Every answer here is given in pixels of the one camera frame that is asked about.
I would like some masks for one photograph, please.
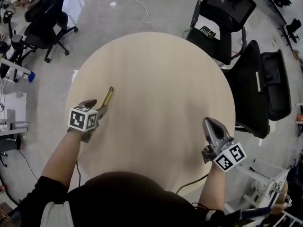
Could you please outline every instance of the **round wooden table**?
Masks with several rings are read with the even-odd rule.
[[[137,33],[109,42],[90,56],[74,79],[66,102],[101,103],[114,94],[79,163],[94,177],[110,171],[136,172],[175,192],[210,170],[202,121],[212,117],[233,135],[232,92],[216,63],[194,44],[168,34]],[[198,182],[180,191],[189,193]]]

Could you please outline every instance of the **black sleeve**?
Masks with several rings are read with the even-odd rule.
[[[46,204],[64,202],[67,191],[68,188],[61,182],[41,176],[35,184],[35,189],[18,206],[21,226],[39,227]]]

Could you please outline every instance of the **concrete floor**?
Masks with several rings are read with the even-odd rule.
[[[32,84],[21,79],[17,84],[5,82],[6,106],[13,109],[5,115],[7,121],[15,118],[28,123],[28,133],[24,134],[23,154],[27,157],[33,172],[40,176],[44,165],[55,147],[66,132],[66,124],[62,121],[65,100],[72,78],[84,61],[95,50],[121,36],[143,32],[157,31],[182,36],[189,28],[197,0],[140,0],[148,9],[136,0],[65,0],[64,11],[69,15],[70,25],[76,24],[79,32],[69,33],[64,37],[64,44],[70,50],[65,56],[64,51],[57,47],[51,53],[52,61],[43,61],[46,51],[32,54],[26,67],[36,73]],[[285,42],[280,38],[276,24],[261,10],[256,8],[245,25],[248,41],[255,39],[261,52],[283,51],[288,73],[292,105],[303,101],[303,76],[300,65],[296,62]],[[238,51],[240,33],[234,33],[233,50]],[[258,138],[242,132],[235,137],[246,150],[249,164],[253,159],[264,159],[277,166],[288,167],[303,147],[302,137],[296,136],[295,116],[299,109],[293,107],[290,116],[276,123],[276,130],[262,142]],[[18,151],[8,152],[4,159],[7,168],[0,165],[1,175],[9,192],[16,200],[22,199],[30,192],[36,179],[30,172],[26,161]],[[80,165],[81,182],[89,179]],[[231,170],[227,177],[226,200],[236,201],[241,198],[248,186],[249,179]],[[78,173],[75,170],[71,189],[78,184]],[[196,201],[201,188],[185,196],[190,202]]]

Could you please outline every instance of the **blue object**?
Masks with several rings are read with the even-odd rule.
[[[33,73],[33,72],[31,72],[31,73],[28,75],[28,81],[31,83],[31,82],[34,80],[35,76],[36,76],[36,74]]]

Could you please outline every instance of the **table top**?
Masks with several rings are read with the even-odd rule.
[[[112,86],[107,114],[79,163],[94,177],[131,171],[168,191],[207,174],[201,151],[207,145],[202,121],[213,117],[234,134],[235,107],[217,64],[194,44],[168,34],[137,33],[109,42],[92,54],[75,77],[66,102],[101,103]],[[180,191],[189,193],[201,181]]]

